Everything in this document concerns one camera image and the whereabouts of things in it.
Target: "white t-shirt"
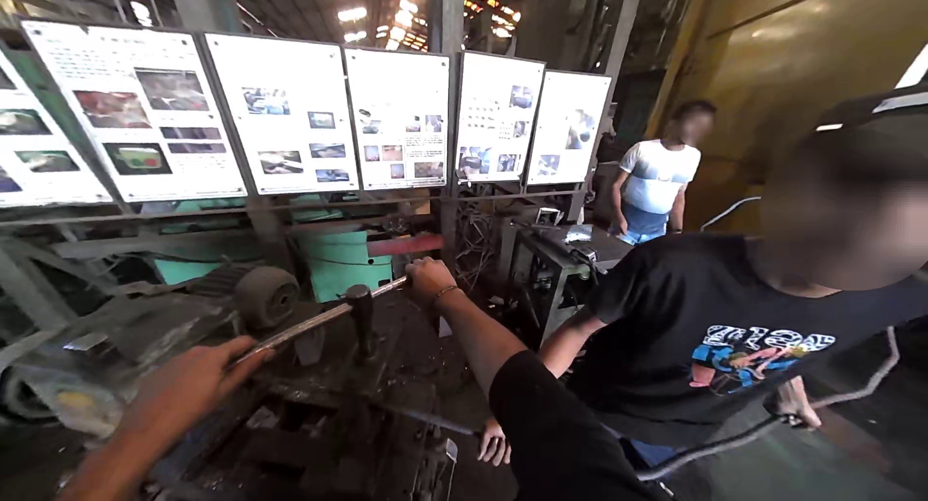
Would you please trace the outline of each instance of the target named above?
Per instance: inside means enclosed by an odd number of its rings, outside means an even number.
[[[622,203],[649,213],[669,213],[680,187],[696,175],[700,156],[698,149],[688,145],[681,151],[670,151],[659,139],[633,145],[619,162],[630,174]]]

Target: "information board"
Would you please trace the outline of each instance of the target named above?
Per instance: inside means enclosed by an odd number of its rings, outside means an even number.
[[[127,202],[246,194],[189,33],[22,27]]]
[[[450,60],[345,49],[365,189],[445,185]]]
[[[106,188],[0,53],[0,207],[104,202]]]
[[[610,81],[599,74],[545,72],[526,183],[586,178]]]
[[[213,33],[206,42],[259,193],[358,189],[337,45]]]
[[[455,149],[462,182],[522,177],[544,70],[533,60],[464,53]]]

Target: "bracelet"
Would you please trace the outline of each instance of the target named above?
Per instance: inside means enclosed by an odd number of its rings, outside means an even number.
[[[457,285],[448,285],[448,286],[445,287],[444,289],[438,291],[438,293],[435,294],[435,297],[432,298],[432,308],[434,309],[435,306],[438,305],[438,298],[442,297],[442,296],[445,295],[445,293],[447,293],[447,292],[450,292],[450,291],[453,291],[453,290],[459,289],[459,288],[460,288],[460,287],[458,287]]]

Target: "black t-shirt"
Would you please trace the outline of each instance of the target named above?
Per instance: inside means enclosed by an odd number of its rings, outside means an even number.
[[[512,443],[517,499],[657,499],[635,477],[618,440],[535,354],[518,353],[490,387],[490,410]]]
[[[787,295],[754,272],[743,236],[674,234],[632,249],[586,305],[608,325],[569,388],[620,433],[678,447],[823,356],[928,314],[928,285]]]

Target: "poster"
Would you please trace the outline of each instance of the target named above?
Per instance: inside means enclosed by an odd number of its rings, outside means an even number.
[[[445,185],[449,62],[345,49],[365,189]]]
[[[598,74],[545,72],[529,185],[584,181],[610,81]]]
[[[246,194],[190,34],[22,27],[127,202]]]
[[[544,70],[542,62],[464,53],[455,149],[461,182],[522,177]]]
[[[213,33],[206,42],[259,193],[360,187],[337,45]]]
[[[0,207],[104,202],[103,184],[0,53]]]

